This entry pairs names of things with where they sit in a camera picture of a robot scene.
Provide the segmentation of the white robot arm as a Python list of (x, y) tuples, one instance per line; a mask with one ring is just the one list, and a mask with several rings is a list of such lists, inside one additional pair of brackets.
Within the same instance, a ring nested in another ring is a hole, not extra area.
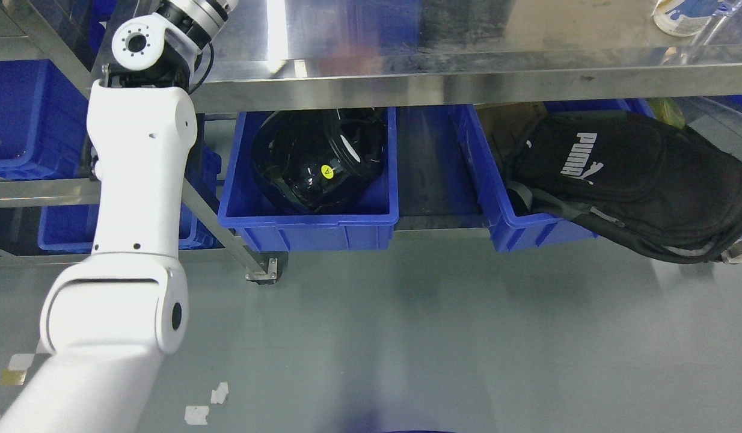
[(178, 238), (198, 137), (191, 80), (237, 5), (162, 1), (116, 29), (86, 115), (101, 184), (93, 247), (52, 283), (39, 321), (49, 357), (0, 416), (0, 432), (136, 430), (189, 323)]

